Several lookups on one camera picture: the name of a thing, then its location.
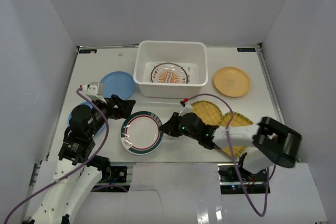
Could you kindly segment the white green-rimmed plate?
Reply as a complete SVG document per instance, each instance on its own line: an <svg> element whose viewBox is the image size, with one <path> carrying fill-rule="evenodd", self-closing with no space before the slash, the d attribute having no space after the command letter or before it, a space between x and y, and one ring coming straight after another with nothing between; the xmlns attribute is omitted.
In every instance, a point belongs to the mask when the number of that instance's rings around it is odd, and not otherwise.
<svg viewBox="0 0 336 224"><path fill-rule="evenodd" d="M122 146L134 155L154 152L161 144L163 133L160 131L160 118L149 111L131 114L122 124L120 140Z"/></svg>

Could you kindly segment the orange sunburst pattern plate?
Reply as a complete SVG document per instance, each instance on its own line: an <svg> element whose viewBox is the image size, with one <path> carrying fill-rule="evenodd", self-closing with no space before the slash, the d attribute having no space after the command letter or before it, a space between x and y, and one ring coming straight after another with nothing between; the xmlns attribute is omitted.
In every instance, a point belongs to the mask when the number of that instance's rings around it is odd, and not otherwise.
<svg viewBox="0 0 336 224"><path fill-rule="evenodd" d="M189 81L184 68L170 62L156 65L151 71L150 78L153 83L187 84Z"/></svg>

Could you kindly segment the yellow plastic plate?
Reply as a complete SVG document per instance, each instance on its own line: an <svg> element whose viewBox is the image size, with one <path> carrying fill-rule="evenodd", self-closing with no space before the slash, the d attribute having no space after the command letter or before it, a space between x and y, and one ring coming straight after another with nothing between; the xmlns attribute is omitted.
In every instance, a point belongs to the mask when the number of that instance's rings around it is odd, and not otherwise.
<svg viewBox="0 0 336 224"><path fill-rule="evenodd" d="M249 92L251 80L248 74L239 68L223 67L215 72L213 83L221 94L238 98Z"/></svg>

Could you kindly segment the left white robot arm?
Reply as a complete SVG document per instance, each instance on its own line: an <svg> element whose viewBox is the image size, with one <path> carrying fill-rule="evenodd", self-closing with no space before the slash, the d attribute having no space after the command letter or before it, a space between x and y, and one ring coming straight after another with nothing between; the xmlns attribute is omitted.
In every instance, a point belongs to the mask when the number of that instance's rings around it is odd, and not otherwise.
<svg viewBox="0 0 336 224"><path fill-rule="evenodd" d="M99 182L110 178L110 160L94 149L95 135L105 128L108 120L127 119L135 100L122 100L112 95L104 101L88 100L76 106L64 132L56 170L50 185L39 190L45 196L27 223L72 223L75 216Z"/></svg>

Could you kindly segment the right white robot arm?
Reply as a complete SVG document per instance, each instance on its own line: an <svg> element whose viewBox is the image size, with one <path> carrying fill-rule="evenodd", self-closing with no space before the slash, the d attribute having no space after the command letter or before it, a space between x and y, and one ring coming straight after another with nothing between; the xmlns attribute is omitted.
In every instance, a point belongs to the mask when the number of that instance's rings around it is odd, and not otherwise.
<svg viewBox="0 0 336 224"><path fill-rule="evenodd" d="M270 166L293 168L302 140L301 134L270 117L262 117L257 124L231 127L205 124L193 112L175 112L159 130L172 137L192 138L208 150L254 147L237 168L238 177L245 182Z"/></svg>

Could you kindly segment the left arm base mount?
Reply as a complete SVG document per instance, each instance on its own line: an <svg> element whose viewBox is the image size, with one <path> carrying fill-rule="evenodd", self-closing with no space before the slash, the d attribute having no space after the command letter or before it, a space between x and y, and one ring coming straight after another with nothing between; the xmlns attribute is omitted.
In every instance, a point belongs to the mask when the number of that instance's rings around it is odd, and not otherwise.
<svg viewBox="0 0 336 224"><path fill-rule="evenodd" d="M94 193L127 193L130 188L127 176L127 166L111 166L91 191Z"/></svg>

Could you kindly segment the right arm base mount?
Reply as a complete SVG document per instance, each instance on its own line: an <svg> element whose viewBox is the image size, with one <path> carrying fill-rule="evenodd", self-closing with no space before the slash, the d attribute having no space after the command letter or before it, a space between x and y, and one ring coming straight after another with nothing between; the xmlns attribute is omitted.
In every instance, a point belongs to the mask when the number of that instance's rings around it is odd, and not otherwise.
<svg viewBox="0 0 336 224"><path fill-rule="evenodd" d="M238 167L243 184L249 194L264 194L266 192L267 170L251 174ZM231 163L218 164L219 185L222 195L243 195L243 187L238 179L235 167Z"/></svg>

